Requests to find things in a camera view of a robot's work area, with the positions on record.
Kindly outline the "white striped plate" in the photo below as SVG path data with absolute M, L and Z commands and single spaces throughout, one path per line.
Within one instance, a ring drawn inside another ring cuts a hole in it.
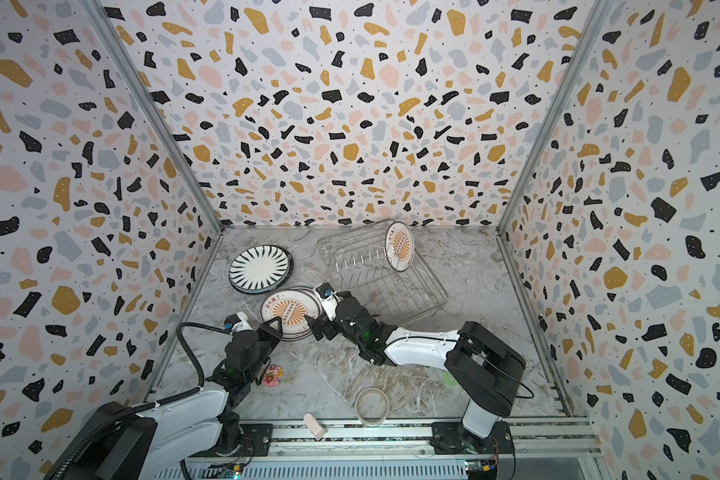
M 277 289 L 291 275 L 291 254 L 272 244 L 246 249 L 231 262 L 228 278 L 231 286 L 243 294 L 257 295 Z

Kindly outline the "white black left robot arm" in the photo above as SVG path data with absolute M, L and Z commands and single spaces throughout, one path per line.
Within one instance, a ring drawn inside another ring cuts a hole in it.
M 239 319 L 220 332 L 228 343 L 211 373 L 195 354 L 188 355 L 196 386 L 132 407 L 118 402 L 99 407 L 47 478 L 148 479 L 200 453 L 254 455 L 256 443 L 245 437 L 235 409 L 264 379 L 283 337 L 282 320 L 275 317 L 253 328 Z

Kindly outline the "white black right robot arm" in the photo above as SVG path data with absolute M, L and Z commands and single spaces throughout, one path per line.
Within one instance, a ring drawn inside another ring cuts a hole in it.
M 438 452 L 484 453 L 493 447 L 496 423 L 509 416 L 524 387 L 525 359 L 481 324 L 467 321 L 446 332 L 421 332 L 386 324 L 350 292 L 328 284 L 317 290 L 320 313 L 305 321 L 316 340 L 343 336 L 359 356 L 376 366 L 422 366 L 449 372 L 469 402 L 459 426 L 449 433 L 434 425 L 431 445 Z

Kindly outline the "orange sunburst plate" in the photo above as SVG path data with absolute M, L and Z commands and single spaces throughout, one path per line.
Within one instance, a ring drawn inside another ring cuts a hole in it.
M 281 318 L 283 340 L 297 341 L 312 335 L 306 317 L 317 318 L 322 307 L 314 294 L 305 289 L 272 292 L 260 306 L 263 321 Z
M 408 225 L 394 221 L 385 234 L 385 256 L 396 272 L 410 268 L 415 259 L 415 239 Z

